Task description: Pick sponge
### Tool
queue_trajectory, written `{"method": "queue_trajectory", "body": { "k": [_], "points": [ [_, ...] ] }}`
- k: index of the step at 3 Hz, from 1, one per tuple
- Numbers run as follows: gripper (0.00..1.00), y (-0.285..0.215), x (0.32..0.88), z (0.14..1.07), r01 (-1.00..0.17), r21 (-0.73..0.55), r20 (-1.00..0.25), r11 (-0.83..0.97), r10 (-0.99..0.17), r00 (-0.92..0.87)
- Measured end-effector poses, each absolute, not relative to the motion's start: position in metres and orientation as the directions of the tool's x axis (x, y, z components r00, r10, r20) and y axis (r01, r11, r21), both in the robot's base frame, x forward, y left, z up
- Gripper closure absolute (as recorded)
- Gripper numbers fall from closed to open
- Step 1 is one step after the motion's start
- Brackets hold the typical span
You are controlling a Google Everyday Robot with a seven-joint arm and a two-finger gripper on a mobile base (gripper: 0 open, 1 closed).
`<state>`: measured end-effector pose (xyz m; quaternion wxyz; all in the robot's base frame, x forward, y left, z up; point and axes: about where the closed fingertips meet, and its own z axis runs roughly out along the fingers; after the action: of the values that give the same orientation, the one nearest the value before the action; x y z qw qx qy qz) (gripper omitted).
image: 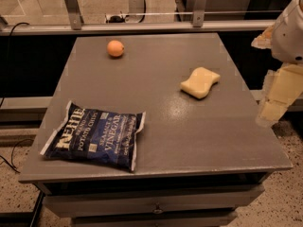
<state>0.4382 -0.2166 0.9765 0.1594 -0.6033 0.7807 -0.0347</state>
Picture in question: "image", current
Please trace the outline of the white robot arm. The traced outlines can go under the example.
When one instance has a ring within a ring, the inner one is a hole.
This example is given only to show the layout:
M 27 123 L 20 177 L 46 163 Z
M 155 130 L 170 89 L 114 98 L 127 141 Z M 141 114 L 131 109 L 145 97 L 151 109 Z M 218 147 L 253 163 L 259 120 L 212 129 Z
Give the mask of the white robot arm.
M 264 78 L 256 122 L 272 127 L 303 94 L 303 0 L 292 0 L 251 45 L 282 62 Z

